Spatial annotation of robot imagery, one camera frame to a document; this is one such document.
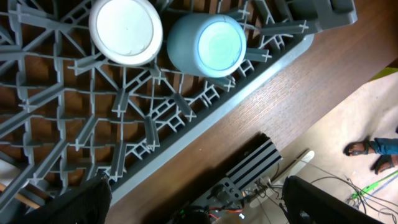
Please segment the wooden chopstick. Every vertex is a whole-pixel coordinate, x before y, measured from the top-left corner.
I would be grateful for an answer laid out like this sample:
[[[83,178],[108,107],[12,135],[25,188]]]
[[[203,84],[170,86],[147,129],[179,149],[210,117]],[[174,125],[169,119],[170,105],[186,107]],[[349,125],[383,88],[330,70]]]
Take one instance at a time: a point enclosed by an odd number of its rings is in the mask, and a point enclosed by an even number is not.
[[[38,209],[38,208],[40,207],[39,204],[33,202],[32,200],[28,199],[27,197],[25,197],[25,196],[23,196],[23,195],[21,195],[21,194],[19,194],[19,193],[17,193],[17,194],[15,195],[15,198],[16,198],[18,201],[20,201],[20,202],[26,204],[27,206],[29,206],[29,207],[31,207],[31,208]]]

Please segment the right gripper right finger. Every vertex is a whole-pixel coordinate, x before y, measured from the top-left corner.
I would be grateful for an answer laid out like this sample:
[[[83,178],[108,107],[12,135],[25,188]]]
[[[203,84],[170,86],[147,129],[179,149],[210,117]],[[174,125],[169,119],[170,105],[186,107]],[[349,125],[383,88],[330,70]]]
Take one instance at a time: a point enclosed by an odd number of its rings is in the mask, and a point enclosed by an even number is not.
[[[285,179],[282,200],[279,207],[289,223],[379,223],[295,175]]]

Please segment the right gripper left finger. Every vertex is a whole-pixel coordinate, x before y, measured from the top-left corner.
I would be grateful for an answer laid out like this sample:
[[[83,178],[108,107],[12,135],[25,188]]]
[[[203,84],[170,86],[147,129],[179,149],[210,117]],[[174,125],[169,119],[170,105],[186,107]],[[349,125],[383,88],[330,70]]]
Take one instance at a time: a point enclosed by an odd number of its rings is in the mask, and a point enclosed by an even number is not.
[[[112,200],[106,174],[98,174],[11,224],[104,224]]]

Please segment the cream plastic cup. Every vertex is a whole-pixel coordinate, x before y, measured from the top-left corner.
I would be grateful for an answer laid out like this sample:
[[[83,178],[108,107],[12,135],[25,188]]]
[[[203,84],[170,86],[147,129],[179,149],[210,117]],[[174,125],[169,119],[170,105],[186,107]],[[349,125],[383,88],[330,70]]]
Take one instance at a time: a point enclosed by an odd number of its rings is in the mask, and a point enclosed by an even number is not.
[[[97,0],[88,27],[98,50],[123,65],[149,63],[163,41],[160,16],[148,0]]]

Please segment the white plastic fork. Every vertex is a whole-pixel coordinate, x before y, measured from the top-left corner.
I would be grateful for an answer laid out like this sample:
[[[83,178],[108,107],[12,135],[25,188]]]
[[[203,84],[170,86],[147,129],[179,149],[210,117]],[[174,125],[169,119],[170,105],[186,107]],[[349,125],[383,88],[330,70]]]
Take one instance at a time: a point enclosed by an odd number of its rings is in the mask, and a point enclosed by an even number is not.
[[[9,162],[1,160],[1,191],[4,191],[6,187],[24,170],[25,167],[19,168]]]

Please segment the blue plastic cup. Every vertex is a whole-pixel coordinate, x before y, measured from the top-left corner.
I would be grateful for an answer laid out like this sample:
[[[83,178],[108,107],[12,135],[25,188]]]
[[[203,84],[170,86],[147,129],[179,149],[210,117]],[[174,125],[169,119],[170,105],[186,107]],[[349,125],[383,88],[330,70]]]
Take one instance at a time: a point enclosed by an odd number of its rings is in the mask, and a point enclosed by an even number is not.
[[[232,74],[243,62],[246,49],[243,28],[224,14],[183,16],[167,37],[167,53],[174,67],[200,77]]]

